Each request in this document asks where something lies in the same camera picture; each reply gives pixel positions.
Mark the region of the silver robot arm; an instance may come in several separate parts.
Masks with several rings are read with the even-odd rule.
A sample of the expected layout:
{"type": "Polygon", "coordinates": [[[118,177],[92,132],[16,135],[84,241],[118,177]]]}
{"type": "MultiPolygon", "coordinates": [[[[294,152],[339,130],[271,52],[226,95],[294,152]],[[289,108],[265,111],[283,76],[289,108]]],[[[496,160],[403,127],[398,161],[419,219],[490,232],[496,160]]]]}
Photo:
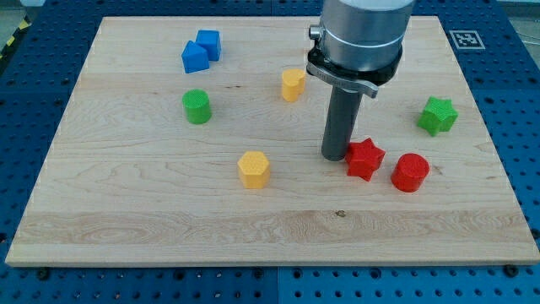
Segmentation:
{"type": "Polygon", "coordinates": [[[414,0],[326,0],[306,72],[332,86],[321,154],[342,160],[362,98],[375,98],[391,80],[402,57],[402,40],[414,0]]]}

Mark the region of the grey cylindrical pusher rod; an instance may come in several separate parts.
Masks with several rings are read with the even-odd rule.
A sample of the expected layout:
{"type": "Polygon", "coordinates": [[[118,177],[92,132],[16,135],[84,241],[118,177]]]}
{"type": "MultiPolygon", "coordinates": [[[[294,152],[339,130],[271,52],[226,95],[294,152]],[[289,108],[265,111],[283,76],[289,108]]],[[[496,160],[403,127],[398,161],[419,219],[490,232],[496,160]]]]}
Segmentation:
{"type": "Polygon", "coordinates": [[[362,95],[334,86],[330,97],[321,154],[330,161],[342,160],[359,112],[362,95]]]}

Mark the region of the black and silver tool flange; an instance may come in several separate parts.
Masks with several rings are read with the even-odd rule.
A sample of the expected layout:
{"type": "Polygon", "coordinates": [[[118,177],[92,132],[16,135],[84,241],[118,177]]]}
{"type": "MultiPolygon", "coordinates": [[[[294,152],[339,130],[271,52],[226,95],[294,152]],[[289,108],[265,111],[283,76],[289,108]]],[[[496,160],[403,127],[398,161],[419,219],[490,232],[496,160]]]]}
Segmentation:
{"type": "Polygon", "coordinates": [[[344,90],[359,92],[375,98],[378,87],[389,82],[395,75],[402,58],[402,47],[397,56],[385,67],[371,71],[355,71],[339,67],[324,57],[321,50],[313,47],[307,54],[306,72],[323,82],[344,90]]]}

